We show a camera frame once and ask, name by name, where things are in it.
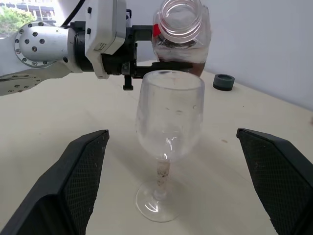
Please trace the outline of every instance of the table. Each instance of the table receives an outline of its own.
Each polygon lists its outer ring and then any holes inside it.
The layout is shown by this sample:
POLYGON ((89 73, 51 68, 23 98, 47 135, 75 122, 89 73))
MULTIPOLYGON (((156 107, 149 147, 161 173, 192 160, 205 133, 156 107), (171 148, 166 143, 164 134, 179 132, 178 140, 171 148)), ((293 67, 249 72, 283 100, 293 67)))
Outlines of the table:
POLYGON ((173 178, 188 186, 188 213, 168 223, 149 221, 134 204, 140 184, 156 173, 155 161, 135 135, 140 80, 126 92, 122 76, 98 80, 94 73, 70 74, 0 97, 0 229, 72 140, 109 129, 87 235, 275 235, 236 131, 248 128, 287 139, 313 162, 313 112, 237 83, 231 92, 215 90, 213 77, 202 75, 201 140, 189 158, 172 166, 173 178))

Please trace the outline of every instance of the white wall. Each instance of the white wall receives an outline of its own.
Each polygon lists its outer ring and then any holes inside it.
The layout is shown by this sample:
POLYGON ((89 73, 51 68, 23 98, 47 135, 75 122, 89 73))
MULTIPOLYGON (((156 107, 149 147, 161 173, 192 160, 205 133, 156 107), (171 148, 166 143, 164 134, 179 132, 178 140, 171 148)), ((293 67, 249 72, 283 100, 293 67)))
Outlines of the white wall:
MULTIPOLYGON (((67 9, 77 1, 66 2, 67 9)), ((127 0, 133 24, 151 24, 162 0, 127 0)), ((312 0, 202 0, 211 14, 206 70, 313 110, 312 0)), ((140 43, 138 60, 155 58, 140 43)))

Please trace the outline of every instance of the wine glass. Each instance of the wine glass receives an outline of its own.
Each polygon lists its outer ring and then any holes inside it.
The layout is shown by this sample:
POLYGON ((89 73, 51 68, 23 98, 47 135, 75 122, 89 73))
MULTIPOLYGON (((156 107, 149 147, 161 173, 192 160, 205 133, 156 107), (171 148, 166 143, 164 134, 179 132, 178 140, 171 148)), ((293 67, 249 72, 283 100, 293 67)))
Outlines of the wine glass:
POLYGON ((177 182, 168 181, 170 165, 190 153, 203 120, 204 82, 181 71, 147 73, 142 81, 136 130, 140 144, 158 160, 157 178, 140 186, 136 205, 149 220, 175 219, 184 205, 177 182))

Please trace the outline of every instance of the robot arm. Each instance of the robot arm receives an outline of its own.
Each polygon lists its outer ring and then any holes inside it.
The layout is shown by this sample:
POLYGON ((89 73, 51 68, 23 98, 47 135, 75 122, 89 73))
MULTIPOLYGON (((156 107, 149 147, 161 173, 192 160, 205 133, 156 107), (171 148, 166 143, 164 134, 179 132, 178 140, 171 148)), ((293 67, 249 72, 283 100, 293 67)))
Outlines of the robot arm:
POLYGON ((24 25, 0 40, 0 95, 23 92, 50 78, 71 72, 95 72, 99 79, 124 75, 124 90, 132 78, 155 70, 188 70, 189 63, 136 65, 137 41, 150 41, 151 25, 130 27, 125 0, 90 0, 85 22, 56 27, 44 22, 24 25))

